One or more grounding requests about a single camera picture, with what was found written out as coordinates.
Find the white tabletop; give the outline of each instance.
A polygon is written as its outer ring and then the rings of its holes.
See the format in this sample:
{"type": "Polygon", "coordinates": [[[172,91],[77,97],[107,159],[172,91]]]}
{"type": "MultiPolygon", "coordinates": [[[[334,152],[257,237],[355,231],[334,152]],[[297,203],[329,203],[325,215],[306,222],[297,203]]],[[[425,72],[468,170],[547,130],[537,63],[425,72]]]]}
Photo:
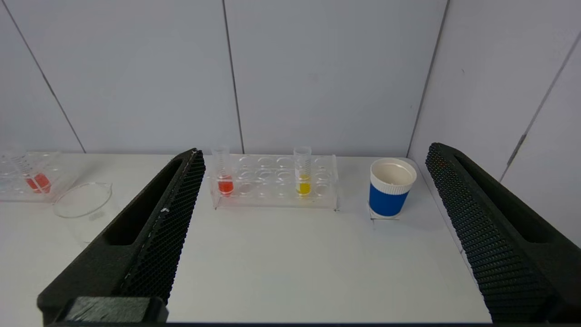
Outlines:
{"type": "MultiPolygon", "coordinates": [[[[123,207],[172,156],[67,157],[87,163],[76,184],[113,183],[123,207]]],[[[490,322],[421,176],[399,221],[370,220],[374,159],[338,158],[338,212],[215,210],[204,182],[168,321],[490,322]]],[[[50,204],[0,203],[0,325],[40,326],[37,295],[80,251],[50,204]]]]}

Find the cup rim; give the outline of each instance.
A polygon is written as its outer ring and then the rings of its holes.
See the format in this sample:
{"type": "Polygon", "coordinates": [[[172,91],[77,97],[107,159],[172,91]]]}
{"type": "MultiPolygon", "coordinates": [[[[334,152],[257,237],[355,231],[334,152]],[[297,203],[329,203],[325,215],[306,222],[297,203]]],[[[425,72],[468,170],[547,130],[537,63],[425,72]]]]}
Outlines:
{"type": "Polygon", "coordinates": [[[308,146],[300,146],[293,148],[294,155],[311,155],[312,153],[313,150],[311,149],[311,147],[308,146]]]}
{"type": "Polygon", "coordinates": [[[403,186],[410,186],[412,184],[415,183],[415,180],[418,177],[418,173],[415,170],[415,168],[409,164],[408,162],[402,160],[402,159],[398,159],[398,158],[381,158],[381,159],[377,159],[376,161],[374,161],[371,164],[370,167],[370,174],[371,176],[373,176],[373,178],[375,179],[376,182],[379,182],[383,185],[388,185],[388,186],[395,186],[395,187],[403,187],[403,186]],[[381,180],[379,177],[377,177],[374,173],[373,173],[373,167],[379,165],[379,164],[396,164],[401,166],[403,169],[407,170],[408,173],[410,173],[412,179],[411,182],[407,183],[407,184],[392,184],[392,183],[388,183],[388,182],[384,182],[383,180],[381,180]]]}

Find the red liquid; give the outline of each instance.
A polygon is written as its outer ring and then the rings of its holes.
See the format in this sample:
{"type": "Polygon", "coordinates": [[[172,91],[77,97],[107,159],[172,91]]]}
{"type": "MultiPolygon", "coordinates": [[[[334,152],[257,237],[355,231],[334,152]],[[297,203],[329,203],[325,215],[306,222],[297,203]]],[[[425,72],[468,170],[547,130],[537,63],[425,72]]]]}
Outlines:
{"type": "Polygon", "coordinates": [[[43,173],[34,176],[34,180],[32,178],[27,178],[26,183],[35,193],[48,193],[51,191],[51,183],[43,173]]]}
{"type": "Polygon", "coordinates": [[[218,189],[222,194],[230,194],[234,191],[234,183],[232,182],[232,176],[224,176],[221,177],[222,179],[229,179],[229,180],[219,180],[218,181],[218,189]]]}

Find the yellow liquid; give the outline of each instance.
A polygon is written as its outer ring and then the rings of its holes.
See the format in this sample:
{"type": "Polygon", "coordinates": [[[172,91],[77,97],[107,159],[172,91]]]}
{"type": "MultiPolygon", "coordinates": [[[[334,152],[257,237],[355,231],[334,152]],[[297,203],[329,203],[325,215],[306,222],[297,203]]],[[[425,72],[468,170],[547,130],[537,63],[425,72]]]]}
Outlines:
{"type": "Polygon", "coordinates": [[[300,175],[300,180],[304,183],[299,183],[296,191],[300,196],[306,196],[311,193],[311,179],[309,175],[300,175]]]}

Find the clear plastic container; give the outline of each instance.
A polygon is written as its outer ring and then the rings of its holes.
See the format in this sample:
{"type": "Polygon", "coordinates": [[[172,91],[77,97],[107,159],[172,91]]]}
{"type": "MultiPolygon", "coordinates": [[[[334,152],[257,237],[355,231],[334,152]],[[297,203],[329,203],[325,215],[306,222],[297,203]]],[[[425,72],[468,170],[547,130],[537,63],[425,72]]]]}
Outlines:
{"type": "Polygon", "coordinates": [[[337,209],[337,164],[334,155],[310,158],[310,192],[297,192],[293,155],[230,155],[232,178],[210,172],[212,202],[218,207],[294,207],[337,209]],[[223,194],[219,182],[232,182],[223,194]]]}
{"type": "Polygon", "coordinates": [[[0,150],[0,201],[54,202],[77,177],[59,152],[0,150]]]}
{"type": "Polygon", "coordinates": [[[53,205],[81,247],[86,247],[120,212],[109,183],[86,183],[64,193],[53,205]]]}

